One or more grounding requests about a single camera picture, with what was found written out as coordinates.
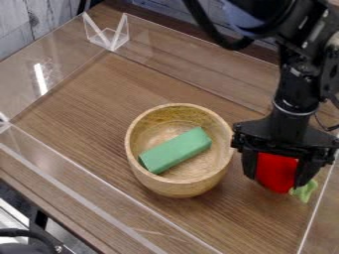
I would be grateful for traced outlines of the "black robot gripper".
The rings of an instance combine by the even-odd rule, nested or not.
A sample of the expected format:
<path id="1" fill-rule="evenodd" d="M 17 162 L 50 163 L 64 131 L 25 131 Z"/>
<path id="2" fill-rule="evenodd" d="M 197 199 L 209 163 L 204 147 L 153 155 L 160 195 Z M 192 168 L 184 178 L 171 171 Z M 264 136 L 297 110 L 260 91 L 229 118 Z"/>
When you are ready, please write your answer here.
<path id="1" fill-rule="evenodd" d="M 293 188 L 303 187 L 319 170 L 333 162 L 339 150 L 336 138 L 308 124 L 276 123 L 271 117 L 233 124 L 231 146 L 241 154 L 244 175 L 256 178 L 257 152 L 296 159 Z"/>

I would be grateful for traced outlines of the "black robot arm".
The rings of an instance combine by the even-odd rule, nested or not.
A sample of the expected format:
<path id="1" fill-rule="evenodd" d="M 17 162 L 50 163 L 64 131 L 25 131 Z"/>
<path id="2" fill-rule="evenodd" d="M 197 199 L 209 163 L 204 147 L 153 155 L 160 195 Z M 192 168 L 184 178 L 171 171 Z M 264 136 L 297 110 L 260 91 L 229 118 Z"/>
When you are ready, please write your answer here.
<path id="1" fill-rule="evenodd" d="M 304 187 L 333 163 L 339 140 L 331 127 L 313 127 L 319 105 L 339 108 L 339 8 L 328 0 L 224 0 L 229 23 L 241 38 L 229 41 L 197 0 L 183 0 L 201 30 L 229 51 L 271 38 L 279 53 L 272 108 L 260 120 L 233 125 L 232 147 L 244 175 L 271 191 Z"/>

